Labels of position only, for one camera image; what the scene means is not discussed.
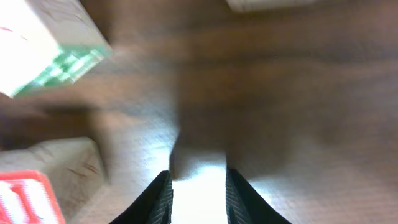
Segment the blue number 2 block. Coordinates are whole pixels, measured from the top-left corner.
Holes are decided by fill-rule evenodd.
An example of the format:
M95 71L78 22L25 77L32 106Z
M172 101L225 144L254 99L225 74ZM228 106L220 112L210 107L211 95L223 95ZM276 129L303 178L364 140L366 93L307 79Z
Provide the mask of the blue number 2 block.
M285 7L304 6L317 2L317 0L226 0L234 12L250 12Z

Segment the red letter I block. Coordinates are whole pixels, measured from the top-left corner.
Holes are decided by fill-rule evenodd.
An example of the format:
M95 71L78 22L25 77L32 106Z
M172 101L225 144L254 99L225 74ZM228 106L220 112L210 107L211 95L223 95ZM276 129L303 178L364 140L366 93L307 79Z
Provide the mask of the red letter I block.
M105 185L96 143L71 138L1 152L1 223L71 223Z

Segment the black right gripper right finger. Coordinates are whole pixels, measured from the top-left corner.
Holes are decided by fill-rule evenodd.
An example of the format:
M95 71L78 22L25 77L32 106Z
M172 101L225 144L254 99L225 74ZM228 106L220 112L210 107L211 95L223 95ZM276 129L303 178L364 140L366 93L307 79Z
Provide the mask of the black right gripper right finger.
M290 224L236 170L226 173L226 214L229 224Z

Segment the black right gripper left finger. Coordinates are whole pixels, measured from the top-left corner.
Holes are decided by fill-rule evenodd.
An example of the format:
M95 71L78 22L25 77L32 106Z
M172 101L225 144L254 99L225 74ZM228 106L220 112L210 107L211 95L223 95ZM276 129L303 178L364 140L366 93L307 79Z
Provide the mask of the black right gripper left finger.
M174 190L168 170L163 170L110 224L171 224Z

